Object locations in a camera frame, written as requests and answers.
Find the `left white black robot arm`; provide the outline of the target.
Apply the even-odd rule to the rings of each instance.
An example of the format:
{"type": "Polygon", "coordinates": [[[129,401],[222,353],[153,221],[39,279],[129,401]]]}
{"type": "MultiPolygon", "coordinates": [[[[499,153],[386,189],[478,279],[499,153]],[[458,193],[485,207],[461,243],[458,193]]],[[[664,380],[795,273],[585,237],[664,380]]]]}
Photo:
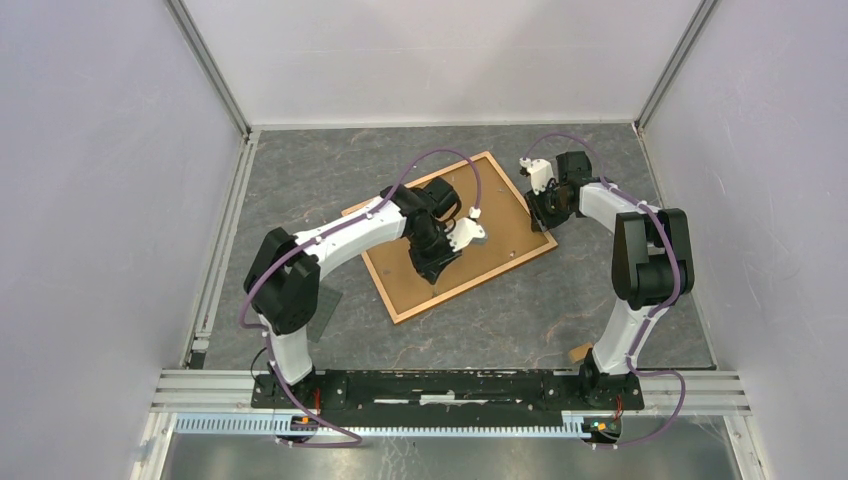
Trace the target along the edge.
{"type": "Polygon", "coordinates": [[[460,253],[447,220],[462,203],[445,180],[423,187],[387,187],[361,208],[313,230],[269,232],[244,281],[251,308],[269,340],[275,392],[290,407],[314,394],[307,325],[316,313],[321,281],[348,260],[404,238],[416,273],[433,284],[460,253]]]}

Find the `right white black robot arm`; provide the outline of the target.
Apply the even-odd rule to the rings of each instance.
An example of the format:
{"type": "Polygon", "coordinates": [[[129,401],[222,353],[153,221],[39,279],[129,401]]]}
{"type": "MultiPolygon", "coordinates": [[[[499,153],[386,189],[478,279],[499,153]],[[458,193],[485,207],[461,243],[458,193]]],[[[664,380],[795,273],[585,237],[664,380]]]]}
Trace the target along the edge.
{"type": "Polygon", "coordinates": [[[611,283],[617,301],[577,382],[580,400],[602,408],[618,390],[634,385],[638,355],[656,321],[694,287],[687,215],[640,201],[595,176],[583,152],[560,154],[554,162],[522,158],[519,165],[531,185],[524,200],[534,231],[580,217],[597,221],[613,235],[611,283]]]}

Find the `wooden picture frame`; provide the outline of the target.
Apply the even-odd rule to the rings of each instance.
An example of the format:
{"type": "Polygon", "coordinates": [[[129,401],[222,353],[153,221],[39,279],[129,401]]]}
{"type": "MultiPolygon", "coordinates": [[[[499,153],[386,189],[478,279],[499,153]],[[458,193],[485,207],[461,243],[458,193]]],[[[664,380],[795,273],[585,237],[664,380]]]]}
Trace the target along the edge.
{"type": "Polygon", "coordinates": [[[451,262],[434,284],[422,278],[409,257],[406,239],[362,254],[393,323],[399,324],[470,291],[557,247],[549,233],[534,232],[522,194],[488,151],[471,157],[482,179],[480,224],[487,234],[451,262]]]}

